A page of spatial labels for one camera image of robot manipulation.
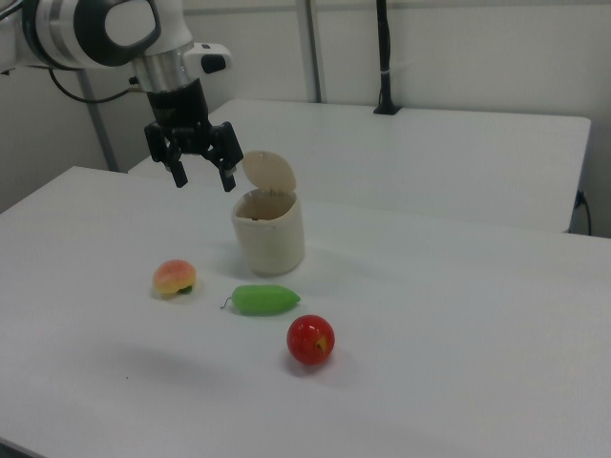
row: toy peach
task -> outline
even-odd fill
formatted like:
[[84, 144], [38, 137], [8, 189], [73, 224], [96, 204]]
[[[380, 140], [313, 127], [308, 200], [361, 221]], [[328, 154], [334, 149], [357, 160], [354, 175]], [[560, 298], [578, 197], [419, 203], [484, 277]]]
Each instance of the toy peach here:
[[159, 294], [189, 294], [196, 280], [196, 271], [186, 260], [168, 260], [153, 275], [153, 286]]

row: toy apple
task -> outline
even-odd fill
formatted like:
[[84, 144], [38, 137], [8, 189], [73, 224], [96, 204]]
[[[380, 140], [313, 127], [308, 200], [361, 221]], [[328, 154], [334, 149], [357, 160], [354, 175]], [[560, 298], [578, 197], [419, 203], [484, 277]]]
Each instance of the toy apple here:
[[335, 334], [325, 319], [304, 315], [288, 328], [286, 344], [290, 354], [300, 363], [321, 364], [333, 350]]

